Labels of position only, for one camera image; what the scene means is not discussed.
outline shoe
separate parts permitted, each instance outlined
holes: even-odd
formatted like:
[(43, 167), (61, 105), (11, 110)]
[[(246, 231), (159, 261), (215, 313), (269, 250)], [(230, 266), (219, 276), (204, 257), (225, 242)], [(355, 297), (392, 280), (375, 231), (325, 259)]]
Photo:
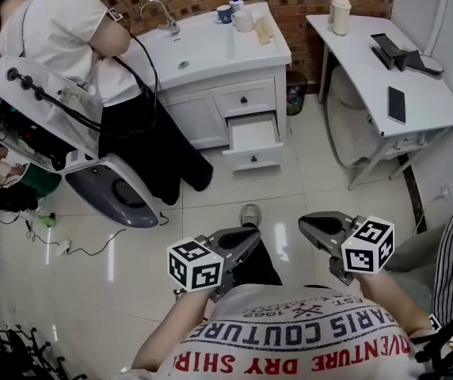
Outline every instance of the shoe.
[(241, 226), (258, 226), (261, 224), (261, 210), (256, 204), (246, 204), (239, 215)]

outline faucet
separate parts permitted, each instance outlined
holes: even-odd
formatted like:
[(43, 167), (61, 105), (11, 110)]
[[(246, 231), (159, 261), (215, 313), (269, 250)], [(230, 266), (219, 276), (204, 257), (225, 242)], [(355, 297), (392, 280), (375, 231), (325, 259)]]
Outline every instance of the faucet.
[(144, 4), (142, 4), (139, 7), (139, 16), (142, 17), (142, 11), (147, 5), (151, 3), (158, 3), (162, 7), (163, 13), (165, 14), (166, 17), (166, 25), (159, 25), (158, 29), (165, 29), (166, 31), (170, 31), (172, 35), (178, 34), (179, 31), (181, 30), (179, 28), (179, 25), (177, 25), (175, 19), (170, 15), (169, 10), (166, 8), (165, 4), (163, 4), (159, 0), (147, 0)]

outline tile floor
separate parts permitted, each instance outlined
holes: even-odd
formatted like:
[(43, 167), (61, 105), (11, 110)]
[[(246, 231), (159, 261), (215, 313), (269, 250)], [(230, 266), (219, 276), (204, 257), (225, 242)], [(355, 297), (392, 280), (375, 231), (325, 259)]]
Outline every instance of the tile floor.
[[(163, 207), (166, 226), (120, 234), (99, 256), (56, 256), (55, 246), (25, 237), (24, 221), (0, 224), (0, 325), (35, 326), (55, 354), (67, 358), (73, 374), (109, 379), (129, 367), (139, 345), (172, 306), (173, 283), (166, 275), (166, 246), (186, 236), (238, 225), (247, 202), (259, 204), (262, 238), (283, 283), (321, 284), (347, 292), (328, 272), (328, 257), (299, 232), (297, 220), (314, 211), (378, 215), (395, 223), (396, 242), (413, 232), (414, 219), (403, 178), (388, 180), (397, 166), (377, 167), (367, 183), (350, 192), (352, 171), (336, 160), (325, 115), (315, 95), (289, 119), (280, 168), (232, 173), (222, 149), (204, 155), (215, 167), (202, 193), (186, 184), (174, 207)], [(119, 227), (95, 214), (62, 184), (46, 202), (58, 226), (38, 226), (46, 241), (72, 238), (74, 247), (97, 251)], [(11, 215), (1, 215), (9, 222)]]

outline salon shampoo chair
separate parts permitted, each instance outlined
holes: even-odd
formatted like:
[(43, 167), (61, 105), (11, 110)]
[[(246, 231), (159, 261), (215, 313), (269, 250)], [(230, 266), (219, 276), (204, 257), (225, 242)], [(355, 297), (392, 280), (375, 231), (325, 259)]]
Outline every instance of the salon shampoo chair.
[[(0, 58), (0, 142), (31, 163), (63, 179), (98, 213), (130, 228), (159, 225), (160, 212), (144, 182), (115, 154), (98, 156), (100, 134), (60, 107), (43, 100), (45, 93), (95, 123), (101, 122), (100, 100), (44, 66), (23, 57)], [(28, 137), (40, 132), (40, 149)]]

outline wall baseboard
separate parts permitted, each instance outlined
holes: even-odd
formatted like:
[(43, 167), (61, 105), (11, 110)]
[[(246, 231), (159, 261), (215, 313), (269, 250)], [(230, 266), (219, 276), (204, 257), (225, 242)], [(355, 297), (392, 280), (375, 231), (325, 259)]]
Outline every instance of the wall baseboard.
[[(399, 163), (404, 165), (408, 161), (408, 155), (404, 154), (398, 157)], [(422, 204), (422, 199), (420, 197), (420, 192), (418, 191), (417, 181), (415, 180), (415, 175), (413, 174), (413, 169), (408, 167), (403, 173), (406, 180), (406, 186), (408, 187), (409, 198), (411, 199), (411, 207), (413, 209), (413, 215), (415, 216), (415, 224), (418, 224), (420, 218), (422, 222), (418, 226), (417, 234), (421, 234), (427, 231), (427, 222), (425, 221), (424, 216), (424, 205)]]

